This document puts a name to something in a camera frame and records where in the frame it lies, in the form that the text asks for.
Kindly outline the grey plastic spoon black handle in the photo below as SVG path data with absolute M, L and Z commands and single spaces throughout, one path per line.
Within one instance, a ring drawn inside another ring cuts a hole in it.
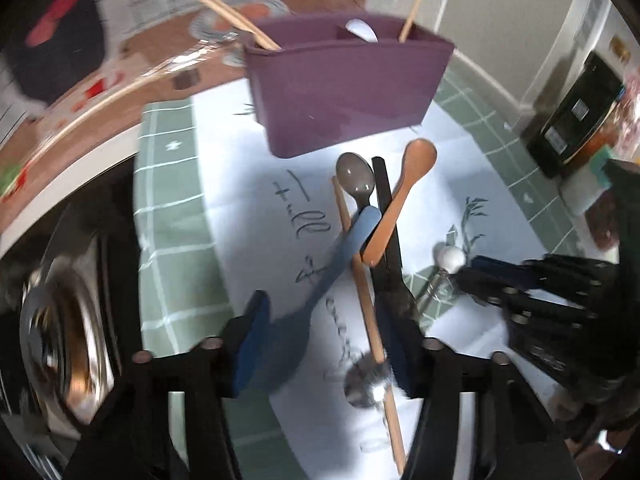
M 414 318 L 416 298 L 402 275 L 397 229 L 387 222 L 392 190 L 385 160 L 376 156 L 369 165 L 360 155 L 346 152 L 338 156 L 335 171 L 338 184 L 355 200 L 360 214 L 371 209 L 370 198 L 376 193 L 378 225 L 361 249 L 361 260 L 370 269 L 375 296 L 382 298 L 384 306 L 402 318 Z

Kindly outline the blue plastic spoon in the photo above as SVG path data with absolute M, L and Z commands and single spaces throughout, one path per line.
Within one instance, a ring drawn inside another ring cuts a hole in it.
M 274 393 L 293 377 L 307 350 L 314 307 L 350 266 L 356 249 L 360 251 L 381 219 L 378 208 L 364 207 L 349 230 L 341 235 L 305 302 L 270 324 L 264 345 L 266 355 L 255 376 L 257 389 Z

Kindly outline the wooden chopstick four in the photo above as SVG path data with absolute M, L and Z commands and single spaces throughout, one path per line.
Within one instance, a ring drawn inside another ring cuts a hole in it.
M 341 185 L 338 183 L 337 177 L 332 178 L 332 185 L 334 188 L 336 206 L 338 213 L 340 214 L 342 228 L 344 231 L 347 231 L 352 226 L 352 220 L 350 220 L 350 215 L 344 199 L 344 193 Z M 376 364 L 383 363 L 385 361 L 385 352 L 382 345 L 380 331 L 378 330 L 378 324 L 376 324 L 373 301 L 371 299 L 369 284 L 367 282 L 367 273 L 361 262 L 359 249 L 356 249 L 355 255 L 352 256 L 352 276 L 354 277 L 357 289 L 364 327 L 367 331 L 371 356 Z M 393 395 L 393 388 L 388 380 L 385 385 L 382 385 L 380 388 L 371 388 L 371 391 L 373 393 L 380 391 L 384 393 L 384 396 L 382 396 L 384 420 L 388 436 L 390 437 L 390 447 L 392 448 L 396 468 L 398 474 L 401 476 L 405 470 L 407 459 L 404 441 L 402 440 L 400 430 L 395 398 Z

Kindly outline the brown wooden spoon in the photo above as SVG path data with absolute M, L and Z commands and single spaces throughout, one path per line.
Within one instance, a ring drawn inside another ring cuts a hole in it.
M 437 150 L 431 141 L 420 138 L 407 144 L 402 156 L 402 168 L 396 193 L 390 206 L 382 215 L 381 221 L 378 222 L 361 257 L 362 262 L 370 268 L 376 266 L 382 259 L 413 185 L 431 171 L 436 160 Z

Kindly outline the wooden chopstick two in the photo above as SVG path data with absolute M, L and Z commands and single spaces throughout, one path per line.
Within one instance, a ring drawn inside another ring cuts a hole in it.
M 409 32 L 412 29 L 414 20 L 416 19 L 416 16 L 418 15 L 418 12 L 420 10 L 421 3 L 422 3 L 422 0 L 413 0 L 411 9 L 404 21 L 404 24 L 401 27 L 401 30 L 398 36 L 398 41 L 401 44 L 404 44 L 409 36 Z

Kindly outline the wooden chopstick one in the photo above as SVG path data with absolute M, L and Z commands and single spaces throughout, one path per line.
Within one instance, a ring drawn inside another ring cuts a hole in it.
M 222 0 L 196 0 L 204 6 L 207 6 L 210 10 L 217 12 L 222 18 L 224 18 L 229 24 L 235 28 L 241 29 L 243 32 L 250 32 L 255 41 L 265 50 L 277 51 L 280 46 L 269 37 L 263 30 L 261 30 L 256 24 L 244 16 L 240 11 L 235 10 L 232 6 L 228 6 Z

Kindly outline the green white table mat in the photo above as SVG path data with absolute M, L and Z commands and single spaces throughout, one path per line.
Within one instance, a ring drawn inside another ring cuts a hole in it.
M 416 138 L 437 148 L 433 170 L 398 221 L 402 266 L 422 292 L 437 245 L 512 262 L 577 256 L 582 240 L 552 184 L 507 124 L 447 74 L 414 127 L 289 159 L 270 153 L 245 80 L 145 107 L 134 161 L 134 223 L 143 343 L 158 356 L 221 332 L 257 289 L 281 316 L 306 299 L 342 226 L 332 177 L 343 153 L 384 158 L 390 180 Z M 314 308 L 305 359 L 274 396 L 226 405 L 247 479 L 393 479 L 380 408 L 345 399 L 348 370 L 369 350 L 344 274 Z

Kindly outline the gas stove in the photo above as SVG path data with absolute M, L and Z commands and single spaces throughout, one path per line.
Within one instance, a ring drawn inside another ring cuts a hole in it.
M 1 475 L 59 479 L 142 345 L 134 162 L 48 207 L 1 259 Z

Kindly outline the purple utensil holder box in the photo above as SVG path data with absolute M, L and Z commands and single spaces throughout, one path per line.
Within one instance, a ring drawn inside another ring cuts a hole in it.
M 345 24 L 368 23 L 370 44 Z M 290 14 L 260 28 L 279 46 L 241 44 L 254 113 L 271 154 L 292 158 L 371 134 L 419 125 L 444 76 L 454 44 L 414 25 L 404 44 L 402 18 L 367 12 Z

